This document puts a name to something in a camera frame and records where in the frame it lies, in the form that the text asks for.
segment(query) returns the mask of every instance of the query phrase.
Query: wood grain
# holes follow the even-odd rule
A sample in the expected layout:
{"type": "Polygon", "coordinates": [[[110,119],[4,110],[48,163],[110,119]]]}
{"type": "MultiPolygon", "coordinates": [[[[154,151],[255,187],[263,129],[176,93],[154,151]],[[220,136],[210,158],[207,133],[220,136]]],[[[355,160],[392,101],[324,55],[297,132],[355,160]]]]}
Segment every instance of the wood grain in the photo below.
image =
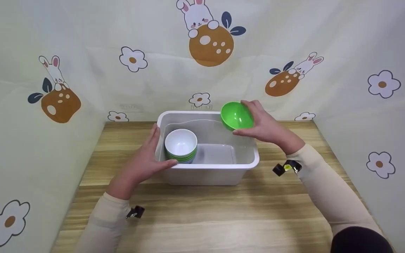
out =
{"type": "MultiPolygon", "coordinates": [[[[355,191],[315,123],[282,123],[320,152],[355,191]]],[[[106,124],[53,253],[72,252],[97,200],[152,124],[106,124]]],[[[130,203],[146,211],[141,219],[130,219],[117,252],[329,252],[330,227],[299,179],[271,171],[285,154],[273,144],[258,141],[257,146],[261,161],[237,186],[170,186],[160,176],[142,183],[130,203]]]]}

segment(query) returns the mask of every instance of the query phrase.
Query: wrist strap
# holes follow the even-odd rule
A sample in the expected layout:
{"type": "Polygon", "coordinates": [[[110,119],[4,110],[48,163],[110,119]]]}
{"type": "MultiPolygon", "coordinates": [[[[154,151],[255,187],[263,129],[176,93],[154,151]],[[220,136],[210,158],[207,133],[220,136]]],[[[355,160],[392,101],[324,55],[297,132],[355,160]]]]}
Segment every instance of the wrist strap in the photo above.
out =
{"type": "Polygon", "coordinates": [[[302,166],[299,162],[295,160],[286,160],[284,165],[280,165],[279,163],[273,168],[273,172],[278,175],[282,176],[286,171],[293,170],[295,173],[298,173],[301,170],[302,166]]]}
{"type": "Polygon", "coordinates": [[[126,218],[138,218],[140,219],[145,212],[145,208],[142,208],[140,206],[135,206],[135,208],[131,208],[129,213],[127,213],[126,218]]]}

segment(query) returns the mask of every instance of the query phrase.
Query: hand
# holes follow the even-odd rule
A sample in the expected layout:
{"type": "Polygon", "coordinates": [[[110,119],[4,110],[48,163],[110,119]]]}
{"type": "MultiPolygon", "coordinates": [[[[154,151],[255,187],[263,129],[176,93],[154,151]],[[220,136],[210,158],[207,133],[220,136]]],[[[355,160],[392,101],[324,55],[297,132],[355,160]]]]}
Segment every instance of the hand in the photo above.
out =
{"type": "Polygon", "coordinates": [[[286,154],[293,154],[306,144],[295,133],[278,123],[263,109],[262,104],[258,100],[251,102],[242,100],[241,102],[248,107],[254,117],[254,126],[252,128],[234,130],[234,135],[248,136],[260,141],[274,143],[286,154]]]}
{"type": "Polygon", "coordinates": [[[121,200],[128,200],[139,183],[147,180],[155,173],[177,164],[177,160],[156,161],[155,151],[159,142],[159,136],[160,128],[155,123],[151,129],[151,133],[142,146],[137,149],[132,159],[111,180],[106,191],[109,195],[121,200]]]}

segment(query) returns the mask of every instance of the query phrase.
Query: flower print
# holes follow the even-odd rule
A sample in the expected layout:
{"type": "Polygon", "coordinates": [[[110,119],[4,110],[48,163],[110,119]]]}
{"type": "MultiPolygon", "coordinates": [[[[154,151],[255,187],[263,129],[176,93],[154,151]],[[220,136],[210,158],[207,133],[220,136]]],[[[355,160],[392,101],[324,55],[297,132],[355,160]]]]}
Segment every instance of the flower print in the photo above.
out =
{"type": "Polygon", "coordinates": [[[121,48],[120,62],[127,66],[131,72],[137,72],[148,66],[145,54],[140,50],[132,50],[127,46],[121,48]]]}
{"type": "Polygon", "coordinates": [[[188,100],[190,104],[194,104],[195,107],[200,107],[203,104],[210,104],[209,93],[195,93],[192,98],[188,100]]]}
{"type": "Polygon", "coordinates": [[[0,213],[0,247],[6,245],[13,236],[18,236],[26,227],[26,216],[31,209],[28,202],[12,200],[0,213]]]}
{"type": "Polygon", "coordinates": [[[313,120],[315,117],[315,113],[310,113],[310,112],[303,112],[301,115],[295,118],[295,120],[313,120]]]}
{"type": "Polygon", "coordinates": [[[375,172],[380,178],[387,179],[395,174],[395,166],[392,164],[392,156],[387,152],[371,152],[368,155],[367,168],[375,172]]]}
{"type": "Polygon", "coordinates": [[[393,73],[388,70],[368,77],[368,84],[370,85],[368,92],[373,95],[381,95],[383,99],[393,96],[393,92],[401,87],[401,82],[393,78],[393,73]]]}
{"type": "Polygon", "coordinates": [[[127,115],[124,112],[110,111],[107,118],[111,121],[129,121],[127,115]]]}

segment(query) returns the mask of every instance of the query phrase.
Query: dark blue leaf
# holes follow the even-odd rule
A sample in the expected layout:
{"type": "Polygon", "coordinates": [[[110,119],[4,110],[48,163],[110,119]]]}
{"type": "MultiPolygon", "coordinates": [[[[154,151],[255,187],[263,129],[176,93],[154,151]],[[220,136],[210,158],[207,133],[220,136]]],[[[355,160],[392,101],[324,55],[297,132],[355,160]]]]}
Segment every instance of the dark blue leaf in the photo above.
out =
{"type": "Polygon", "coordinates": [[[27,102],[31,103],[31,104],[35,104],[37,103],[41,98],[43,97],[42,93],[32,93],[29,95],[29,97],[27,98],[27,102]]]}
{"type": "Polygon", "coordinates": [[[286,66],[284,67],[284,71],[287,71],[291,68],[291,66],[293,66],[293,62],[289,62],[286,64],[286,66]]]}
{"type": "Polygon", "coordinates": [[[234,36],[238,36],[246,33],[246,29],[244,27],[234,27],[231,29],[230,33],[234,36]]]}
{"type": "Polygon", "coordinates": [[[279,74],[280,72],[281,72],[280,69],[270,69],[270,74],[272,74],[272,75],[277,75],[277,74],[279,74]]]}
{"type": "Polygon", "coordinates": [[[232,17],[230,16],[229,12],[223,12],[223,15],[221,15],[221,22],[223,23],[223,26],[226,27],[226,29],[230,27],[230,24],[232,23],[232,17]]]}
{"type": "Polygon", "coordinates": [[[43,79],[42,88],[43,88],[43,91],[45,91],[46,93],[49,93],[53,90],[53,85],[51,84],[50,79],[48,79],[46,77],[43,79]]]}

